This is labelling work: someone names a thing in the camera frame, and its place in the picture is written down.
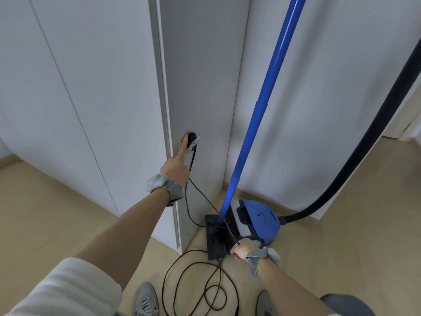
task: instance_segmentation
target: gray sneaker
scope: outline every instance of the gray sneaker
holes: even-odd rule
[[[150,282],[140,284],[134,295],[135,316],[158,316],[158,297]]]
[[[267,290],[262,290],[257,297],[256,316],[278,316]]]

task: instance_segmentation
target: vacuum cleaner body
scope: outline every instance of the vacuum cleaner body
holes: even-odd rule
[[[205,215],[208,259],[224,258],[235,244],[228,229],[222,229],[219,215]],[[280,229],[276,213],[267,205],[251,200],[231,200],[225,220],[236,239],[249,238],[257,247],[268,246]]]

